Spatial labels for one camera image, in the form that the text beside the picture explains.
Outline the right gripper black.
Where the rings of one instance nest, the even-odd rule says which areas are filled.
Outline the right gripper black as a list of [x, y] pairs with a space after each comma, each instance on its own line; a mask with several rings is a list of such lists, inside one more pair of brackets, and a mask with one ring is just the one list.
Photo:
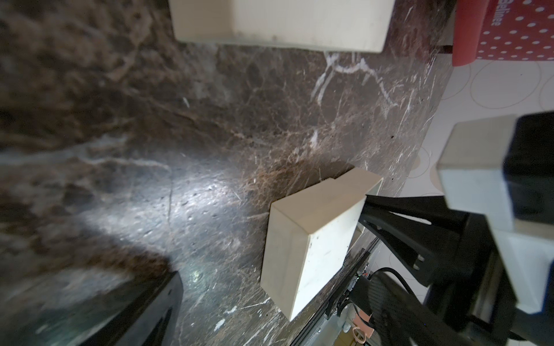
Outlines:
[[484, 216], [451, 210], [443, 196], [367, 195], [359, 222], [433, 284], [424, 306], [447, 327], [479, 345], [509, 341], [516, 297]]

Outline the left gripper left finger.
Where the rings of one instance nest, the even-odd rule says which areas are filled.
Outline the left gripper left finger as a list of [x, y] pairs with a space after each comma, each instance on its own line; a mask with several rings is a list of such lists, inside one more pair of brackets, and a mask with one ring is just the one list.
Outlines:
[[170, 345], [183, 299], [179, 272], [157, 278], [83, 345]]

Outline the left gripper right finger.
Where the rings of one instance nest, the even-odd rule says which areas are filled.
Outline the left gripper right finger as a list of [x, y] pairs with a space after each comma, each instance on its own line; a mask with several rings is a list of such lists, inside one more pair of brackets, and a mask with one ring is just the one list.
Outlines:
[[368, 301], [383, 345], [472, 345], [387, 274], [369, 280]]

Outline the cream square box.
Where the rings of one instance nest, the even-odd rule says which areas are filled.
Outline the cream square box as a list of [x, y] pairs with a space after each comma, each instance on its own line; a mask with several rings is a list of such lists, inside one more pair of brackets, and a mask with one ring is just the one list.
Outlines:
[[271, 204], [261, 288], [289, 320], [342, 268], [379, 175], [353, 168]]

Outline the cream drawer jewelry box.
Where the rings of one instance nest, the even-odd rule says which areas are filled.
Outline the cream drawer jewelry box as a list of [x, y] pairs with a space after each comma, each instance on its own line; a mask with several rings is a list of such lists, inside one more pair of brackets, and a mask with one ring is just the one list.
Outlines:
[[382, 52], [395, 3], [367, 0], [170, 0], [183, 43]]

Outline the red polka dot toaster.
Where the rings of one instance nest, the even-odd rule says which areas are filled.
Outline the red polka dot toaster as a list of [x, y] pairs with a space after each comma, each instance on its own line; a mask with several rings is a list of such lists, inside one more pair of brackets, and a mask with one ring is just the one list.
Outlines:
[[553, 61], [552, 0], [462, 0], [454, 16], [452, 64]]

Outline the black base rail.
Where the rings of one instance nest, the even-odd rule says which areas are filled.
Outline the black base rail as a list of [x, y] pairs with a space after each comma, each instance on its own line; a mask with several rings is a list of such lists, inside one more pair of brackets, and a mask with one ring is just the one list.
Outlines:
[[380, 241], [375, 239], [347, 272], [343, 280], [336, 285], [330, 296], [322, 303], [315, 315], [308, 321], [302, 331], [294, 338], [291, 345], [316, 345], [329, 330], [332, 322], [337, 321], [339, 306], [346, 300], [347, 292], [353, 288], [357, 278], [367, 269], [369, 258]]

